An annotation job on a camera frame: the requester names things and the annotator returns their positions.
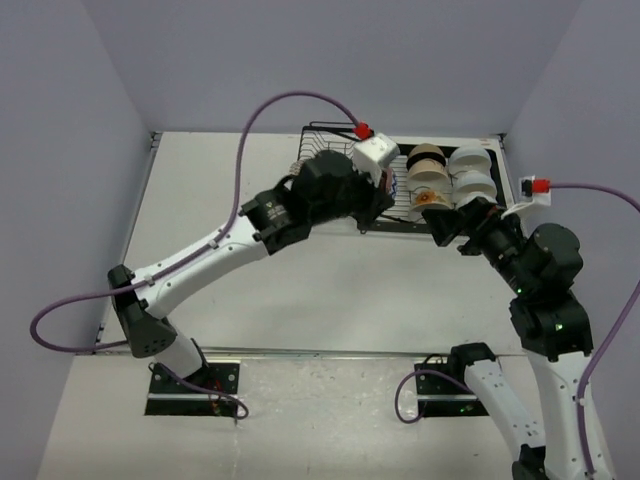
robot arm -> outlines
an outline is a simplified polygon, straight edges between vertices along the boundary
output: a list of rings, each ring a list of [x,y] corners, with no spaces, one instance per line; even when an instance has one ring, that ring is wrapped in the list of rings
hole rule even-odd
[[[297,175],[284,177],[245,203],[217,242],[222,229],[153,265],[135,271],[124,265],[112,269],[108,274],[112,288],[145,281],[113,299],[133,356],[153,356],[180,378],[197,372],[203,366],[200,350],[171,324],[169,314],[232,270],[307,239],[316,225],[343,217],[373,222],[393,206],[387,167],[398,153],[398,146],[380,134],[356,144],[353,160],[322,151],[300,165]],[[197,252],[202,254],[157,278],[168,266]]]
[[[438,246],[465,234],[469,240],[458,247],[460,253],[484,255],[516,294],[509,308],[511,322],[538,384],[546,447],[540,445],[540,431],[531,423],[527,423],[530,427],[526,436],[509,432],[508,418],[522,416],[518,413],[521,404],[517,405],[519,401],[510,389],[502,388],[508,386],[505,382],[486,381],[499,371],[495,362],[490,363],[490,351],[490,355],[470,356],[461,354],[461,350],[471,346],[454,347],[452,374],[465,381],[488,410],[493,408],[495,413],[489,413],[510,448],[520,450],[514,462],[514,478],[611,480],[597,435],[591,389],[587,388],[582,399],[577,393],[593,350],[589,317],[570,290],[583,265],[578,253],[580,243],[570,230],[556,224],[540,225],[526,238],[517,217],[504,213],[503,208],[476,198],[456,211],[425,210],[422,215],[431,225]],[[578,403],[586,411],[593,476],[589,476],[590,466],[577,435]]]

gray wall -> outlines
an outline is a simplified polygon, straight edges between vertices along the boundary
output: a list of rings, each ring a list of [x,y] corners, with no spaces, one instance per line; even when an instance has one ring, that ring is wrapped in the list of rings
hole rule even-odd
[[[83,0],[157,130],[237,131],[308,88],[396,134],[506,131],[580,0]],[[342,119],[290,100],[259,130]]]
[[[585,0],[507,137],[514,174],[597,182],[640,197],[640,3]],[[545,220],[573,229],[585,268],[576,293],[596,343],[640,276],[640,217],[615,198],[558,191]],[[637,478],[640,306],[594,378],[594,393],[619,478]]]
[[[105,287],[147,150],[147,129],[83,5],[0,2],[3,479],[35,478],[71,361],[32,343],[29,320],[59,297]],[[103,306],[51,315],[43,332],[87,343]]]

purple cable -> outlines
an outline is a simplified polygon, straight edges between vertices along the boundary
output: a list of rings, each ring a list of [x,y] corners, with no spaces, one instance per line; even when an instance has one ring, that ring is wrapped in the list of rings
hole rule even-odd
[[[359,123],[358,119],[353,115],[353,113],[351,113],[351,111],[346,106],[344,106],[342,103],[340,103],[339,101],[334,100],[333,98],[328,97],[326,95],[323,95],[321,93],[308,92],[308,91],[305,91],[305,90],[293,90],[291,92],[281,93],[279,95],[276,95],[275,97],[270,98],[269,100],[264,102],[262,105],[260,105],[256,109],[256,111],[253,112],[253,114],[251,115],[251,117],[249,118],[247,123],[245,124],[244,128],[242,129],[242,134],[240,135],[240,141],[238,142],[238,151],[237,151],[237,154],[236,154],[236,171],[235,171],[235,181],[234,181],[234,190],[233,190],[233,206],[231,207],[231,213],[229,214],[229,219],[227,220],[227,223],[222,228],[222,230],[218,233],[218,235],[215,236],[214,242],[219,242],[220,239],[222,239],[227,233],[229,233],[229,231],[231,230],[231,227],[233,227],[233,224],[234,224],[236,216],[237,216],[238,207],[240,205],[240,179],[241,179],[241,173],[242,173],[242,155],[244,153],[244,146],[245,146],[245,143],[247,141],[247,136],[249,135],[251,127],[255,123],[255,121],[258,118],[258,116],[264,111],[264,109],[266,109],[269,105],[277,102],[278,100],[282,100],[283,98],[287,98],[287,97],[312,97],[312,98],[317,98],[317,99],[320,99],[320,100],[324,100],[325,102],[330,103],[330,104],[336,106],[338,109],[340,109],[347,117],[349,117],[349,120],[351,120],[354,125],[358,125],[358,123]],[[211,249],[211,246],[209,244],[204,244],[202,247],[198,248],[197,250],[195,250],[190,255],[187,255],[182,260],[179,260],[178,262],[174,263],[173,265],[170,265],[167,268],[165,268],[165,269],[161,270],[160,272],[156,273],[152,277],[153,280],[154,281],[160,280],[161,278],[169,275],[170,273],[175,272],[179,268],[182,268],[185,265],[187,265],[187,264],[191,263],[192,261],[196,260],[197,258],[202,256],[204,253],[208,252],[210,249]],[[31,325],[29,327],[29,332],[31,334],[31,338],[33,338],[33,340],[37,344],[41,345],[44,348],[47,348],[49,350],[53,350],[53,351],[56,351],[56,352],[67,352],[67,353],[94,352],[94,351],[97,351],[97,350],[105,350],[107,348],[126,345],[127,342],[123,340],[123,341],[120,341],[120,342],[106,343],[106,344],[100,345],[100,346],[63,347],[63,346],[60,346],[60,345],[55,345],[55,344],[50,343],[50,342],[46,341],[45,339],[43,339],[40,336],[40,334],[38,333],[38,325],[39,325],[40,321],[46,315],[51,313],[53,310],[56,310],[56,309],[58,309],[60,307],[63,307],[65,305],[69,305],[71,303],[76,303],[76,302],[83,302],[85,300],[93,300],[93,299],[98,299],[98,298],[112,297],[114,295],[120,295],[122,293],[127,293],[127,292],[131,292],[133,290],[136,290],[136,289],[138,289],[138,288],[140,288],[140,287],[142,287],[142,286],[144,286],[146,284],[147,283],[145,281],[140,281],[138,283],[129,285],[127,287],[117,288],[117,289],[114,289],[114,290],[107,290],[107,291],[95,292],[95,293],[87,293],[87,294],[83,294],[83,295],[76,295],[76,296],[73,296],[73,297],[63,298],[61,300],[58,300],[57,302],[52,303],[51,305],[47,305],[45,308],[40,310],[36,314],[35,317],[33,317],[33,320],[31,320]]]
[[[613,195],[624,200],[633,208],[635,208],[638,211],[638,213],[640,213],[640,202],[638,202],[633,197],[630,197],[626,193],[623,193],[614,188],[604,187],[601,185],[593,185],[589,183],[552,183],[551,188],[595,190],[597,192],[608,193],[609,195]],[[598,347],[598,349],[596,350],[596,353],[593,354],[593,356],[591,357],[591,360],[587,364],[587,368],[585,368],[584,372],[582,373],[582,377],[580,377],[580,382],[578,383],[578,400],[581,400],[584,398],[584,393],[587,390],[587,384],[589,383],[589,379],[591,378],[593,371],[596,369],[596,366],[602,359],[602,356],[605,354],[605,352],[611,345],[611,342],[613,342],[613,339],[620,331],[622,324],[625,322],[625,320],[629,316],[629,312],[633,308],[633,305],[636,303],[639,296],[640,296],[640,281],[638,281],[638,283],[636,284],[636,288],[631,293],[629,300],[627,300],[627,303],[625,304],[624,308],[620,312],[620,315],[618,316],[618,319],[616,320],[616,322],[613,324],[613,327],[611,327],[611,330],[609,331],[604,341],[602,342],[602,345]],[[595,472],[595,469],[593,466],[593,459],[591,458],[591,451],[589,449],[589,439],[587,437],[587,426],[586,426],[584,406],[580,405],[580,402],[576,402],[576,405],[578,407],[578,433],[580,435],[580,446],[582,447],[582,454],[584,456],[585,463],[587,464],[587,470],[590,474],[593,474]]]
[[[412,423],[418,422],[422,418],[422,415],[418,414],[413,418],[404,418],[402,416],[402,414],[400,413],[400,392],[402,391],[402,387],[404,387],[405,383],[407,383],[413,377],[417,377],[419,375],[433,375],[435,377],[444,378],[446,381],[453,383],[456,387],[460,388],[461,390],[464,390],[465,392],[473,393],[471,390],[469,390],[469,387],[467,387],[465,384],[460,383],[455,378],[450,377],[449,375],[439,372],[437,370],[416,370],[415,372],[411,372],[409,375],[405,376],[400,381],[400,384],[396,389],[396,395],[393,399],[393,408],[396,411],[396,417],[398,417],[398,420],[400,420],[402,423],[406,423],[407,425],[411,425]]]
[[[229,393],[221,392],[219,390],[210,390],[208,388],[204,388],[199,385],[196,385],[195,383],[187,382],[183,378],[180,378],[173,370],[171,370],[166,365],[163,365],[162,363],[159,363],[158,365],[160,365],[160,367],[167,373],[167,375],[169,375],[169,377],[171,377],[174,381],[178,382],[183,387],[187,387],[188,389],[193,390],[194,392],[206,393],[207,395],[216,395],[217,397],[226,398],[227,400],[232,401],[237,406],[242,408],[244,410],[244,413],[242,415],[238,415],[238,412],[236,411],[236,414],[234,416],[236,421],[244,420],[249,416],[249,407],[247,407],[247,405],[239,398],[236,398]]]

